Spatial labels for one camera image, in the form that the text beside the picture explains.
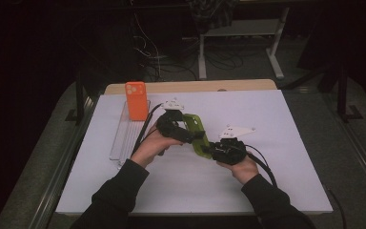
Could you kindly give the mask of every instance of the white plastic piece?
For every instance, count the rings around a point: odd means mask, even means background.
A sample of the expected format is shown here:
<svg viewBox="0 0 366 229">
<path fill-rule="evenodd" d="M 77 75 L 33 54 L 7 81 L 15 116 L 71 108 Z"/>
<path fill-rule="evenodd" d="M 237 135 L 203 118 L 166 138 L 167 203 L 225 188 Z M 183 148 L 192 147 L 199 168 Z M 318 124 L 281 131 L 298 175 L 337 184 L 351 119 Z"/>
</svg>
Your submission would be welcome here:
<svg viewBox="0 0 366 229">
<path fill-rule="evenodd" d="M 161 106 L 165 110 L 183 110 L 184 106 L 177 101 L 177 99 L 173 99 L 170 101 L 166 101 Z"/>
<path fill-rule="evenodd" d="M 245 127 L 235 127 L 228 125 L 227 128 L 219 135 L 219 138 L 234 138 L 241 135 L 250 134 L 256 131 L 256 128 L 245 128 Z"/>
</svg>

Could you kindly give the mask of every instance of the dark floor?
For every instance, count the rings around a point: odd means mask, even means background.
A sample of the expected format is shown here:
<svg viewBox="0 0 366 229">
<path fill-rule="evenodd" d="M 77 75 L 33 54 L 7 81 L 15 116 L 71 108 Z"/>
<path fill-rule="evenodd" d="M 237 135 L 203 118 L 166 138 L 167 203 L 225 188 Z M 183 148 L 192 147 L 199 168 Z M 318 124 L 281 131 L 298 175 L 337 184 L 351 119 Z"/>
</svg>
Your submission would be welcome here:
<svg viewBox="0 0 366 229">
<path fill-rule="evenodd" d="M 209 39 L 206 41 L 207 80 L 270 78 L 280 87 L 308 73 L 296 67 L 306 40 L 284 37 L 276 56 L 285 78 L 275 79 L 264 51 L 270 41 L 266 37 Z M 183 81 L 198 77 L 195 52 L 182 61 L 162 58 L 160 62 L 162 80 Z M 153 68 L 149 68 L 149 72 L 152 76 L 147 76 L 147 81 L 157 77 Z M 333 191 L 344 209 L 348 228 L 366 229 L 366 168 L 359 155 L 360 147 L 356 147 L 361 146 L 366 153 L 366 94 L 353 80 L 349 81 L 348 105 L 356 105 L 364 118 L 344 124 L 336 114 L 336 88 L 327 94 L 320 93 L 316 88 L 320 78 L 321 75 L 283 93 L 322 184 Z M 74 95 L 72 85 L 58 101 L 2 212 L 0 228 L 27 228 L 31 223 L 48 225 L 48 228 L 69 228 L 76 219 L 55 213 L 34 217 L 41 199 L 50 193 L 48 184 L 52 181 L 52 174 L 74 137 L 74 122 L 65 121 L 69 110 L 75 108 Z M 350 130 L 357 136 L 357 143 L 351 141 Z M 335 210 L 311 218 L 317 228 L 342 228 L 339 206 L 329 192 L 328 197 Z M 48 206 L 54 210 L 55 202 Z M 177 223 L 184 228 L 250 228 L 254 221 L 243 217 L 138 218 L 132 219 L 132 228 L 175 228 Z"/>
</svg>

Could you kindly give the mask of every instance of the person's right hand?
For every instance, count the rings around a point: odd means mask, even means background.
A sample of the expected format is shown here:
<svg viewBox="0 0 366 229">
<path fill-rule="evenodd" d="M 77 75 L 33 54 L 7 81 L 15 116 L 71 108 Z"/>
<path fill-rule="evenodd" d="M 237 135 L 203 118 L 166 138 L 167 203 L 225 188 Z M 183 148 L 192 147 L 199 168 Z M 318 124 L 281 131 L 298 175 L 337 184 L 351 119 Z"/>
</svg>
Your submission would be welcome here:
<svg viewBox="0 0 366 229">
<path fill-rule="evenodd" d="M 247 183 L 254 176 L 258 175 L 256 163 L 248 156 L 245 156 L 245 158 L 241 162 L 235 165 L 229 165 L 218 161 L 216 163 L 224 168 L 231 170 L 233 176 L 237 180 L 239 180 L 241 184 Z"/>
</svg>

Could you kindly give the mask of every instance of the table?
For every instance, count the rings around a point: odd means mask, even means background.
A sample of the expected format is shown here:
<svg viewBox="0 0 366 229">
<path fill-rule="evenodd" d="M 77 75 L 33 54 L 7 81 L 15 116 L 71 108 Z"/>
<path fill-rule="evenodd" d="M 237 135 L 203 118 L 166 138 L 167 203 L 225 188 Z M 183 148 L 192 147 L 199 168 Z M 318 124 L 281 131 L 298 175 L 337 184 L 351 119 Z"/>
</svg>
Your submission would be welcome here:
<svg viewBox="0 0 366 229">
<path fill-rule="evenodd" d="M 109 154 L 125 102 L 122 88 L 123 85 L 110 85 L 100 97 L 57 213 L 81 214 L 90 205 L 92 194 L 117 173 L 118 168 L 109 160 Z M 306 214 L 333 211 L 282 92 L 275 89 L 273 81 L 148 83 L 147 92 L 153 105 L 176 96 L 185 105 L 184 113 L 194 112 L 202 118 L 210 141 L 218 140 L 217 133 L 226 124 L 255 127 L 254 134 L 240 140 L 263 153 L 278 187 L 287 192 L 292 204 Z M 160 115 L 162 111 L 156 111 L 154 120 Z M 171 147 L 147 169 L 151 174 L 138 194 L 133 216 L 254 213 L 231 172 L 197 156 L 189 144 Z M 268 179 L 264 171 L 260 169 L 260 172 Z"/>
</svg>

